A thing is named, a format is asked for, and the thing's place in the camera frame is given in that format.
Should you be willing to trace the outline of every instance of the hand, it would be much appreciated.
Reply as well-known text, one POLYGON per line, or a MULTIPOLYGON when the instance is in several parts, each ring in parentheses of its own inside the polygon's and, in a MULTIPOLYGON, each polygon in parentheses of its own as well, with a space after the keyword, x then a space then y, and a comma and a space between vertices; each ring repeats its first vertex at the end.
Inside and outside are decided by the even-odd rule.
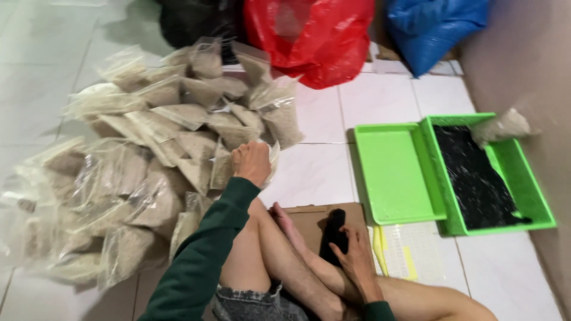
POLYGON ((234 176, 242 177, 261 187, 270 175, 270 148, 266 143, 250 141, 232 151, 234 176))
POLYGON ((339 259, 347 276, 359 289, 364 303, 382 301, 383 292, 376 281, 377 273, 367 237, 349 225, 342 226, 339 231, 345 232, 349 239, 347 254, 343 254, 333 243, 329 243, 329 247, 339 259))

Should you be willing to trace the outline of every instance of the red plastic bag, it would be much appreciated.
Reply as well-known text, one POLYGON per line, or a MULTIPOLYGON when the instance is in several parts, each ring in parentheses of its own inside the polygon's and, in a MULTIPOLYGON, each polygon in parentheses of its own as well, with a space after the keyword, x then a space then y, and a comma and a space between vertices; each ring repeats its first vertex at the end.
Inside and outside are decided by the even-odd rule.
POLYGON ((248 40, 313 89, 356 77, 369 49, 373 0, 245 0, 248 40))

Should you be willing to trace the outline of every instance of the green plastic tray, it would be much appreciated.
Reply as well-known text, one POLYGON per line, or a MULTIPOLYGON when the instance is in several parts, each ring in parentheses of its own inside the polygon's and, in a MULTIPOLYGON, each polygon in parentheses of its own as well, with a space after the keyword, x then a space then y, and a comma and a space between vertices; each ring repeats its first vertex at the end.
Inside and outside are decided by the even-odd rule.
POLYGON ((420 128, 430 155, 429 158, 436 171, 439 189, 444 199, 447 219, 439 222, 439 226, 441 233, 445 235, 483 235, 521 230, 538 230, 557 226, 531 168, 525 159, 520 144, 516 139, 510 139, 491 143, 485 150, 492 167, 504 179, 519 213, 522 216, 532 218, 533 223, 478 230, 466 229, 432 126, 473 125, 494 116, 495 113, 435 115, 427 116, 420 122, 420 128))
POLYGON ((368 194, 366 209, 377 224, 446 218, 419 124, 358 125, 355 141, 368 194))

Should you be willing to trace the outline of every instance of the foot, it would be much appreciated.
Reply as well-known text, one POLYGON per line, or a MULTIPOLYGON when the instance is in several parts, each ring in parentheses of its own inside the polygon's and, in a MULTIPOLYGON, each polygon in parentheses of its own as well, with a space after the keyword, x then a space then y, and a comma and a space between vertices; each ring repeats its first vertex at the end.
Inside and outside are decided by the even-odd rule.
POLYGON ((306 251, 309 249, 305 244, 305 240, 303 236, 297 230, 295 225, 293 225, 293 221, 289 217, 289 215, 283 210, 283 208, 277 202, 274 203, 274 206, 270 208, 270 214, 274 218, 274 221, 278 224, 280 229, 282 230, 285 237, 288 241, 292 244, 293 248, 302 256, 306 251))

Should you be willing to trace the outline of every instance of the person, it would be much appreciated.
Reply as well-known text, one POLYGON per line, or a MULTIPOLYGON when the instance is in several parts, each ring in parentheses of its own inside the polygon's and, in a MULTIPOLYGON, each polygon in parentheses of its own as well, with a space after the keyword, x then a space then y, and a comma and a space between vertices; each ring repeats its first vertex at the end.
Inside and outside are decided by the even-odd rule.
POLYGON ((496 320, 456 290, 377 276, 365 232, 354 227, 340 230, 346 254, 330 244, 343 268, 311 252, 279 204, 268 211, 257 197, 268 154, 256 142, 232 152, 234 177, 178 248, 139 321, 201 320, 209 303, 222 321, 305 321, 311 313, 322 321, 496 320))

